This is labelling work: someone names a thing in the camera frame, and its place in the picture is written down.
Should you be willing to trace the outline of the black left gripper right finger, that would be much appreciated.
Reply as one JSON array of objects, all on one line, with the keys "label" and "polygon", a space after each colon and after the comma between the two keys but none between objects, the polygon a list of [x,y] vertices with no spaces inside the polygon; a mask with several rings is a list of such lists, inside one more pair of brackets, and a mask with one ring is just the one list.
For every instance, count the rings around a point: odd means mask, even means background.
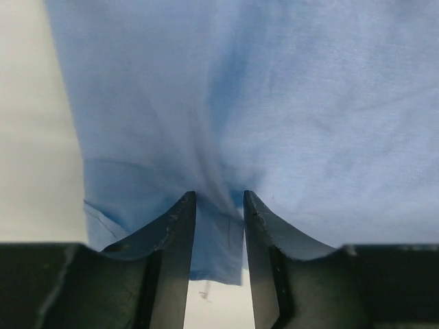
[{"label": "black left gripper right finger", "polygon": [[288,262],[335,249],[280,218],[253,191],[244,192],[244,221],[255,327],[285,328],[294,314]]}]

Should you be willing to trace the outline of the light blue long sleeve shirt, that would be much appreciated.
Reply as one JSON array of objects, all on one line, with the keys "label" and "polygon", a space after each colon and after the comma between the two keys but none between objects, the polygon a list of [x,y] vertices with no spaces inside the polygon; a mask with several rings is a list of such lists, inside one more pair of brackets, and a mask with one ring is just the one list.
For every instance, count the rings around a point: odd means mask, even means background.
[{"label": "light blue long sleeve shirt", "polygon": [[48,1],[93,249],[197,194],[240,284],[243,193],[328,245],[438,240],[437,1]]}]

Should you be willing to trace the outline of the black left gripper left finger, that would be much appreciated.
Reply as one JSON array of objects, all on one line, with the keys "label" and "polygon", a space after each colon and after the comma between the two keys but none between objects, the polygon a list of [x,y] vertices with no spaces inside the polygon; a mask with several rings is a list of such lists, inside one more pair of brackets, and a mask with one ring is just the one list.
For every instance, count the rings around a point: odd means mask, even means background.
[{"label": "black left gripper left finger", "polygon": [[133,328],[182,328],[193,250],[196,194],[186,192],[167,212],[103,254],[145,260]]}]

